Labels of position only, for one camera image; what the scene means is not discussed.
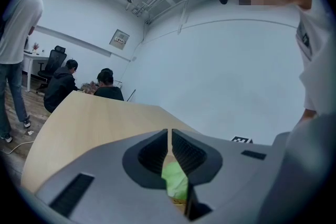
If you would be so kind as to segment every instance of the wooden table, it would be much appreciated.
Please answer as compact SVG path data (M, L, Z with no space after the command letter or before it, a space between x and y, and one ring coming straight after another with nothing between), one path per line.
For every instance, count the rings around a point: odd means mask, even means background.
M28 79L27 79L27 92L30 92L30 77L32 75L32 67L33 67L33 61L34 60L48 60L49 56L43 56L43 55L37 55L37 54L28 54L26 52L23 53L24 57L28 58Z
M194 131L159 106L72 92L51 114L28 154L21 185L35 193L51 175L89 149L146 132L168 129L168 156L174 159L171 129Z

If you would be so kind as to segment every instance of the black jacket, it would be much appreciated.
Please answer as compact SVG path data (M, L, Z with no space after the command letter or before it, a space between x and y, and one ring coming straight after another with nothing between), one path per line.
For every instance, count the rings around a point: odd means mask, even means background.
M44 95L44 107L52 113L73 90L77 91L78 89L69 69L67 67L58 68Z
M100 87L94 94L100 97L124 101L124 97L118 87Z

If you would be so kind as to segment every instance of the black vent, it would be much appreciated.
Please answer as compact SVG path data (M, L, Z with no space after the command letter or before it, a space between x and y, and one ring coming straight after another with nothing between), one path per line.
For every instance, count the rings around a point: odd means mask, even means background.
M266 158L266 154L254 151L243 151L241 154L254 159L260 159L262 161Z
M183 172L188 175L206 160L204 150L179 135L172 136L173 153Z
M172 130L173 153L191 185L210 182L220 170L223 159L211 146L183 132Z
M50 204L50 207L62 216L69 217L93 179L92 176L79 174Z
M138 159L146 169L161 176L167 152L167 136L161 135L139 151Z
M168 152L167 139L168 130L164 129L125 151L122 166L141 187L166 189L166 181L161 178L161 173Z

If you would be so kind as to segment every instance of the black office chair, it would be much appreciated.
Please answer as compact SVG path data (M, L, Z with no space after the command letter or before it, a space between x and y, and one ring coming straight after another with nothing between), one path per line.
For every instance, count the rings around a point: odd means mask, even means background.
M40 64L40 71L37 72L37 74L46 79L47 83L42 83L40 87L37 89L41 90L46 87L48 87L48 84L54 74L54 72L61 67L62 63L64 62L65 58L67 58L67 55L65 54L65 48L61 46L56 46L54 50L50 52L50 56L46 65L46 68L42 70L43 62L39 62Z

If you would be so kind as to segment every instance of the black hair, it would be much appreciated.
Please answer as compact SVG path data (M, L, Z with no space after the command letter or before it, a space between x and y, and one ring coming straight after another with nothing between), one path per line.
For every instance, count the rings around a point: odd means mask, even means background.
M97 76L98 82L102 82L105 85L111 85L113 84L113 74L109 71L101 71Z
M103 71L110 72L111 76L113 77L113 71L112 71L111 69L109 69L109 68L104 68L104 69L101 70L101 72L103 72Z
M65 64L65 66L69 70L72 69L72 68L74 68L75 70L77 70L78 63L75 60L68 60L67 63Z

